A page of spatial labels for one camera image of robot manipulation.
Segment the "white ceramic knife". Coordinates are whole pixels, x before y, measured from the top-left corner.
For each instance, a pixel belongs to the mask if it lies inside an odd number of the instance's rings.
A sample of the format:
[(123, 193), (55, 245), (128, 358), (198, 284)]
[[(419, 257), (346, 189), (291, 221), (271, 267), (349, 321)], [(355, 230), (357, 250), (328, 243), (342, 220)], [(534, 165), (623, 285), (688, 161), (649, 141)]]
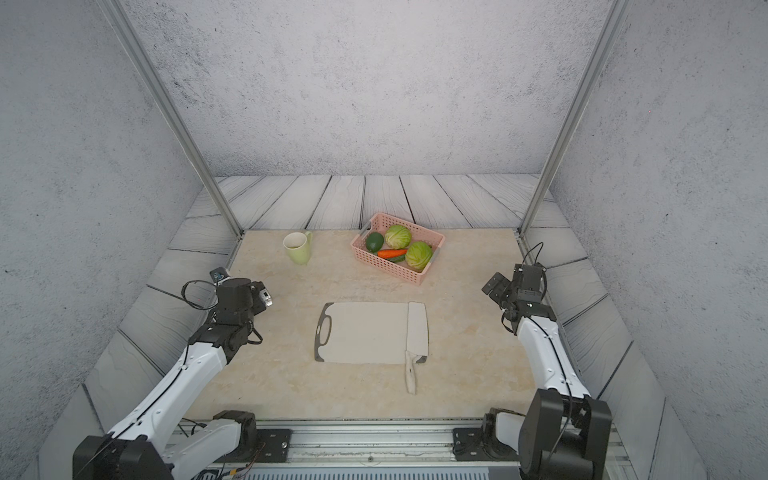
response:
[(429, 354), (429, 328), (423, 303), (408, 303), (405, 349), (405, 384), (410, 395), (417, 393), (415, 365)]

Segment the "white grey-rimmed cutting board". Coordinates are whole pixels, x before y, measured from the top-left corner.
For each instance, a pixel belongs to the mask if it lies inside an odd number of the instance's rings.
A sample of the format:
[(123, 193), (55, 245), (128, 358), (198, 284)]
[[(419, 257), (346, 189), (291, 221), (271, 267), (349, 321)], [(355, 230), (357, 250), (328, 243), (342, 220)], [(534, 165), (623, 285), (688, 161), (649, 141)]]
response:
[(404, 364), (408, 303), (325, 304), (315, 331), (315, 360), (337, 364)]

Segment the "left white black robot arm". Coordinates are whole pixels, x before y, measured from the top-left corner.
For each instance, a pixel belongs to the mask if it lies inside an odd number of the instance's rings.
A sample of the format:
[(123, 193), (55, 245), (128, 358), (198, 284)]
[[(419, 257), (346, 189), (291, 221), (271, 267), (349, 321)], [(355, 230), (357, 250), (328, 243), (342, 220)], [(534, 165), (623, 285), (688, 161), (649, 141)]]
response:
[(272, 304), (259, 281), (211, 273), (216, 302), (171, 370), (103, 436), (88, 436), (72, 455), (75, 479), (192, 479), (217, 460), (254, 460), (263, 444), (250, 412), (225, 411), (196, 433), (169, 443), (184, 414), (245, 345), (262, 336), (254, 318)]

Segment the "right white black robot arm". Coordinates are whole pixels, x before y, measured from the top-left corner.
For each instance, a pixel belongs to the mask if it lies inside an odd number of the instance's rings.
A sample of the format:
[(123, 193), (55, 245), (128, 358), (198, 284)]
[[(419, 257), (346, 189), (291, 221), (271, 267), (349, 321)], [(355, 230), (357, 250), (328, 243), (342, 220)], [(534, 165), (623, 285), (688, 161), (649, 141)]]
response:
[(481, 445), (493, 459), (515, 456), (523, 479), (601, 479), (613, 415), (571, 364), (555, 313), (543, 303), (547, 288), (539, 263), (517, 264), (511, 278), (497, 272), (482, 288), (522, 343), (536, 391), (523, 415), (490, 410)]

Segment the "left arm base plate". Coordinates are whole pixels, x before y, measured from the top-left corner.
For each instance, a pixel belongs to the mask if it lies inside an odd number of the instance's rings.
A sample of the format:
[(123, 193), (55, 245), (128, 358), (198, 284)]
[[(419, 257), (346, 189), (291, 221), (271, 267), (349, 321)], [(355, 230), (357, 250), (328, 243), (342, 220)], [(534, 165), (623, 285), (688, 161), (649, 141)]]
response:
[(225, 462), (285, 463), (292, 439), (291, 429), (261, 429), (244, 433)]

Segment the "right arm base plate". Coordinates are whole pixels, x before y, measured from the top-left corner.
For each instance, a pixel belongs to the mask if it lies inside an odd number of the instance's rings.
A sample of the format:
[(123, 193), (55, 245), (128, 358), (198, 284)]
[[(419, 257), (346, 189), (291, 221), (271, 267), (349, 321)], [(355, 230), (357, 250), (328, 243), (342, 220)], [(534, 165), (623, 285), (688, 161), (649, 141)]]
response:
[(513, 462), (518, 453), (483, 428), (454, 428), (452, 453), (459, 462)]

